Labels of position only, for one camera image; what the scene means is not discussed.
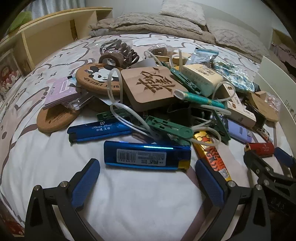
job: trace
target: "barcode label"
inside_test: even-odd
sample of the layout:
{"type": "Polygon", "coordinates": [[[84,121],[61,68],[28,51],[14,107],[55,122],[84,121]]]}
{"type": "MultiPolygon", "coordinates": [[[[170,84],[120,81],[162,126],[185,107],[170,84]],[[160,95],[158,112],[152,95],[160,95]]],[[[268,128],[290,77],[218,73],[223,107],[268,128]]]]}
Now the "barcode label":
{"type": "Polygon", "coordinates": [[[117,149],[116,161],[124,164],[164,167],[166,152],[117,149]]]}
{"type": "Polygon", "coordinates": [[[222,175],[222,177],[224,177],[224,179],[227,179],[228,177],[230,177],[228,171],[226,170],[226,168],[221,169],[220,174],[222,175]]]}

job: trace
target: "blue gripper pad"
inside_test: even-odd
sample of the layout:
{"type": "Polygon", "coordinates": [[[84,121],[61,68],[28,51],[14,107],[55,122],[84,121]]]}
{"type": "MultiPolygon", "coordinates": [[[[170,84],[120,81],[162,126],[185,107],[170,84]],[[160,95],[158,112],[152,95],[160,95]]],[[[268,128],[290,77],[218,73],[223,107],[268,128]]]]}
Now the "blue gripper pad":
{"type": "Polygon", "coordinates": [[[94,160],[72,192],[72,206],[81,207],[100,174],[100,163],[94,160]]]}
{"type": "Polygon", "coordinates": [[[280,163],[284,164],[286,167],[292,167],[295,164],[294,158],[279,147],[276,147],[274,149],[274,156],[280,163]]]}
{"type": "Polygon", "coordinates": [[[195,173],[209,195],[213,205],[222,208],[224,206],[224,192],[201,160],[198,160],[195,164],[195,173]]]}

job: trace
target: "curtain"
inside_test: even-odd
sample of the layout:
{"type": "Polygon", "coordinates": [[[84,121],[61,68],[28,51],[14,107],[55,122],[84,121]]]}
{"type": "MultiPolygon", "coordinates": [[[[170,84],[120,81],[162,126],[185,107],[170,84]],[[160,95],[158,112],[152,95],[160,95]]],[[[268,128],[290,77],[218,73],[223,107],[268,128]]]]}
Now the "curtain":
{"type": "Polygon", "coordinates": [[[35,0],[23,11],[31,11],[32,18],[72,8],[85,7],[85,0],[35,0]]]}

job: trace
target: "bedsheet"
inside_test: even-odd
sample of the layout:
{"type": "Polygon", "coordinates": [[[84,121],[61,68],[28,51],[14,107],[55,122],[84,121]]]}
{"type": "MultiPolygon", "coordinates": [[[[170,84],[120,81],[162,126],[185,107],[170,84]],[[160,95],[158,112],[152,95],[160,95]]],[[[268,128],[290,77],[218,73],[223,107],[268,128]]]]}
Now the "bedsheet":
{"type": "MultiPolygon", "coordinates": [[[[143,51],[159,42],[179,47],[191,53],[196,47],[218,50],[218,60],[240,66],[251,79],[259,64],[224,48],[166,35],[116,35],[133,40],[133,49],[143,57],[143,51]]],[[[32,189],[55,187],[70,180],[85,164],[96,158],[101,172],[80,215],[105,241],[133,240],[197,240],[217,213],[209,198],[201,191],[195,176],[198,159],[192,148],[191,166],[186,172],[165,172],[110,168],[104,164],[103,143],[92,141],[70,144],[67,128],[44,134],[38,131],[36,118],[55,79],[75,74],[87,63],[97,62],[97,46],[113,36],[78,40],[57,51],[28,76],[6,112],[0,126],[0,197],[10,213],[24,226],[32,189]]],[[[96,113],[85,108],[70,125],[96,121],[96,113]]],[[[279,123],[265,126],[276,146],[292,154],[279,123]]],[[[139,142],[132,136],[109,140],[139,142]]],[[[254,134],[253,141],[263,142],[254,134]]],[[[256,183],[254,173],[243,162],[244,145],[231,140],[217,148],[232,179],[241,186],[256,183]]],[[[275,171],[282,173],[275,157],[265,159],[275,171]]],[[[58,209],[55,209],[63,232],[72,239],[58,209]]],[[[233,219],[224,239],[230,237],[237,222],[233,219]]]]}

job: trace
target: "wall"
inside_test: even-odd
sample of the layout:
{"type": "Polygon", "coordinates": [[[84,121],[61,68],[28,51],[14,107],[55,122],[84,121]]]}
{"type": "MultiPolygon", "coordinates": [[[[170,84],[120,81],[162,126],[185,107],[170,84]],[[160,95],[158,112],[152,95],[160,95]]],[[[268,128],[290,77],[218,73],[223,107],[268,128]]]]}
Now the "wall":
{"type": "MultiPolygon", "coordinates": [[[[272,28],[289,35],[278,17],[261,0],[192,1],[202,5],[206,18],[217,18],[245,27],[257,34],[267,48],[270,46],[272,28]]],[[[113,7],[113,17],[129,12],[158,13],[161,4],[162,0],[86,0],[87,7],[113,7]]]]}

